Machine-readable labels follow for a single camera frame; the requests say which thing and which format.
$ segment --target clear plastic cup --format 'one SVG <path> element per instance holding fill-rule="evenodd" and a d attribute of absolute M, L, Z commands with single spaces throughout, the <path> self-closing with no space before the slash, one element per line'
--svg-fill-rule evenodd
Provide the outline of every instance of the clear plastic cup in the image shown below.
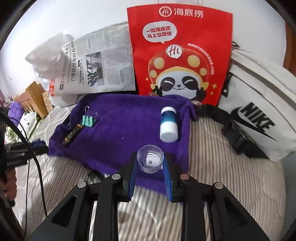
<path fill-rule="evenodd" d="M 163 164 L 163 151 L 155 145 L 146 145 L 137 153 L 140 168 L 146 173 L 155 173 Z"/>

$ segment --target bag strap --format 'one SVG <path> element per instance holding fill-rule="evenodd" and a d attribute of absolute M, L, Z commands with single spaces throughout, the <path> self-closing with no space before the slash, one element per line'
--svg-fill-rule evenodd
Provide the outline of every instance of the bag strap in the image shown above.
<path fill-rule="evenodd" d="M 236 124 L 226 111 L 210 104 L 204 104 L 201 113 L 224 125 L 223 135 L 231 148 L 237 153 L 244 153 L 249 158 L 269 159 L 259 146 Z"/>

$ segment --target bed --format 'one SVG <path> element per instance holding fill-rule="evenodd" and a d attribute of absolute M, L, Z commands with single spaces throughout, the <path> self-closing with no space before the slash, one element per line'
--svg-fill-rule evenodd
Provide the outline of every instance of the bed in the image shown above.
<path fill-rule="evenodd" d="M 17 95 L 14 100 L 19 102 L 26 111 L 37 112 L 44 119 L 48 115 L 48 112 L 42 98 L 43 92 L 42 85 L 34 81 L 26 88 L 25 92 Z"/>
<path fill-rule="evenodd" d="M 30 140 L 41 138 L 48 144 L 56 126 L 64 121 L 73 107 L 55 107 Z M 221 124 L 206 117 L 190 123 L 188 173 L 199 182 L 222 182 L 257 221 L 270 240 L 279 240 L 286 204 L 282 165 L 266 159 L 249 159 L 244 155 L 236 155 L 222 135 L 221 128 Z M 49 157 L 46 154 L 38 156 L 38 160 L 48 213 L 79 181 L 98 181 L 90 179 L 90 170 L 74 160 Z M 13 208 L 23 228 L 27 171 L 28 166 L 17 168 L 18 193 Z M 136 187 L 131 202 L 119 203 L 118 213 L 119 240 L 180 240 L 182 206 L 169 203 L 164 195 Z M 207 211 L 204 213 L 207 240 L 210 240 Z M 31 161 L 27 237 L 43 220 L 37 168 Z"/>

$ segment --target black buckle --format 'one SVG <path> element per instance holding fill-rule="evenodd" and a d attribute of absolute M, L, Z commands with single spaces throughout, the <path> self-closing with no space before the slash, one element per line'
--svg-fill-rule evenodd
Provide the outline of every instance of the black buckle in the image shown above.
<path fill-rule="evenodd" d="M 232 119 L 223 127 L 222 133 L 228 139 L 231 148 L 238 154 L 244 153 L 252 141 Z"/>

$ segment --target person's hand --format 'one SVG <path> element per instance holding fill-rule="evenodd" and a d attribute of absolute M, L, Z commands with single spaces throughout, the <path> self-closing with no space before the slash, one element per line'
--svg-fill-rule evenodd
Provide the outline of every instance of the person's hand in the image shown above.
<path fill-rule="evenodd" d="M 4 183 L 2 179 L 0 179 L 0 187 L 3 187 L 4 189 L 4 196 L 12 201 L 17 195 L 17 178 L 15 176 L 15 168 L 6 171 L 6 178 L 6 183 Z"/>

